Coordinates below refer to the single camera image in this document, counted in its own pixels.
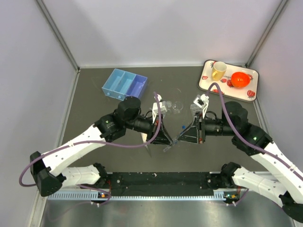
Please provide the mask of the clear test tube rack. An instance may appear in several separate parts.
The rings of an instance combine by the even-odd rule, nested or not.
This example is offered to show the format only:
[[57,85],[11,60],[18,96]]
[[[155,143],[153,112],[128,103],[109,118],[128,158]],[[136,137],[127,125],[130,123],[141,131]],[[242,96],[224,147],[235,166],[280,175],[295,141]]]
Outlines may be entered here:
[[195,117],[195,114],[197,112],[201,112],[202,111],[201,107],[197,106],[196,104],[191,104],[190,105],[190,110],[191,110],[193,118]]

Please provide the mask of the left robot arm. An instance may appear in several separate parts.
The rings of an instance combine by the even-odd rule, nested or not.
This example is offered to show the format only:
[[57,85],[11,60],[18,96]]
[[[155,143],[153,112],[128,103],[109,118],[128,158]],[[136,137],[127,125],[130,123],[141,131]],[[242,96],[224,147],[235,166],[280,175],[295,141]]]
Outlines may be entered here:
[[63,187],[79,184],[105,186],[108,176],[101,164],[87,167],[70,167],[70,164],[105,145],[118,147],[114,141],[125,136],[127,130],[140,133],[143,143],[136,145],[137,148],[149,144],[172,145],[162,123],[167,107],[160,95],[150,112],[151,117],[142,115],[140,99],[126,97],[112,113],[102,116],[79,136],[54,151],[33,153],[30,173],[40,195],[46,197]]

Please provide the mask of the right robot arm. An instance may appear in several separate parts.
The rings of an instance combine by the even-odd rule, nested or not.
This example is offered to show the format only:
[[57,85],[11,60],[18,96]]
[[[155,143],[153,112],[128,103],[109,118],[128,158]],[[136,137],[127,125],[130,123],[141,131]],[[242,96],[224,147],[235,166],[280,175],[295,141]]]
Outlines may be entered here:
[[236,163],[223,165],[220,175],[226,187],[241,186],[270,199],[293,220],[303,221],[303,173],[259,126],[248,121],[248,111],[237,102],[222,105],[221,118],[198,111],[178,141],[202,144],[207,136],[231,136],[232,144],[260,163],[274,177],[269,180]]

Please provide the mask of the clear glass beaker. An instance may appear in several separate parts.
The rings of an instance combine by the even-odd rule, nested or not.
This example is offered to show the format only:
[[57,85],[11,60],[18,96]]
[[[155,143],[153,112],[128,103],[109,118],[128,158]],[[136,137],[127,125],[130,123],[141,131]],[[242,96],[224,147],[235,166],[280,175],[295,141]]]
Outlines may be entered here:
[[174,102],[172,104],[172,113],[181,114],[183,111],[183,104],[181,102]]

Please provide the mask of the blue three-drawer organizer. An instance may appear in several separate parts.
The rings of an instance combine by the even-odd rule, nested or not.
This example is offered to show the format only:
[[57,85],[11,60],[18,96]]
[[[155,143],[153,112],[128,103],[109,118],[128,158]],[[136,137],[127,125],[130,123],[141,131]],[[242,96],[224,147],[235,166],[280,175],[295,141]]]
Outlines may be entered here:
[[148,78],[125,70],[114,69],[102,87],[108,97],[123,101],[134,96],[141,99],[148,84]]

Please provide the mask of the yellow mug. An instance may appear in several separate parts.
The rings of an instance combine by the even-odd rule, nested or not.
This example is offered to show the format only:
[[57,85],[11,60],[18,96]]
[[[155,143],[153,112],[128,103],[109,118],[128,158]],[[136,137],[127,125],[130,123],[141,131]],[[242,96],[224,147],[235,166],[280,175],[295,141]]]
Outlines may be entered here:
[[227,65],[222,61],[213,63],[211,77],[213,81],[219,81],[225,74]]

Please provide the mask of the strawberry pattern tray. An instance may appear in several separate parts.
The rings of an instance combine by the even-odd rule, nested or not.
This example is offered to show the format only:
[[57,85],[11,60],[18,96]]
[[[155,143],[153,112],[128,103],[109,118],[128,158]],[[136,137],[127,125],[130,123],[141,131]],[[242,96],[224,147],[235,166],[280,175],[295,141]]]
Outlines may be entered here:
[[[207,91],[210,85],[214,82],[211,78],[211,72],[214,63],[216,63],[215,60],[206,60],[204,62],[202,74],[198,83],[198,86],[201,90]],[[227,71],[225,72],[224,76],[219,81],[217,81],[222,93],[225,96],[231,98],[253,102],[257,96],[259,73],[256,70],[241,66],[236,66],[228,63],[226,65]],[[231,76],[233,73],[238,71],[246,73],[250,78],[250,83],[244,88],[235,88],[232,85]]]

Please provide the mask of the orange bowl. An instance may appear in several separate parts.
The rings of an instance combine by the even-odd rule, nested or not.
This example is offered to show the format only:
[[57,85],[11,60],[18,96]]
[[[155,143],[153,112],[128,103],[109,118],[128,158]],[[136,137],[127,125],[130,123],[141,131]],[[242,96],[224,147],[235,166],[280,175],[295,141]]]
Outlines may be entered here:
[[231,76],[232,85],[236,88],[246,87],[250,83],[250,77],[244,72],[235,72]]

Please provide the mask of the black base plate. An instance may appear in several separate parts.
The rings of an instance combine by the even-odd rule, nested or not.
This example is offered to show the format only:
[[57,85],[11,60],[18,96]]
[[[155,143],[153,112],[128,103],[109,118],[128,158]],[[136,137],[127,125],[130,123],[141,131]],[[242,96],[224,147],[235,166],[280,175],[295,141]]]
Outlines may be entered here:
[[113,196],[206,196],[217,189],[239,192],[244,188],[210,172],[113,172],[101,182],[85,186],[109,189]]

